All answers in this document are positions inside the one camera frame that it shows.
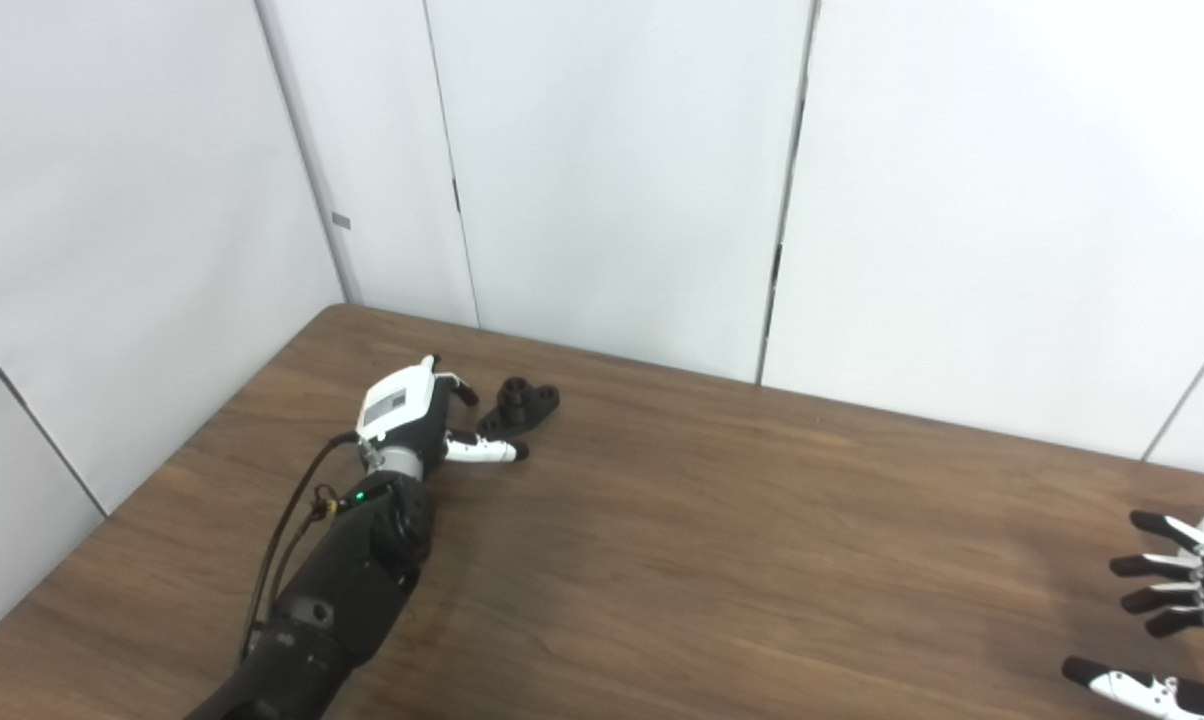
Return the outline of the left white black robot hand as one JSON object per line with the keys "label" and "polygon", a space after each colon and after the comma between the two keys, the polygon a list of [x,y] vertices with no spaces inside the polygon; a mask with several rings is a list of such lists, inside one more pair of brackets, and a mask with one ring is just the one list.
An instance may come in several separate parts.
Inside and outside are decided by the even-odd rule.
{"label": "left white black robot hand", "polygon": [[452,400],[480,399],[460,374],[437,372],[437,355],[400,368],[368,388],[355,432],[364,470],[427,480],[445,462],[501,464],[529,459],[523,442],[486,439],[448,427]]}

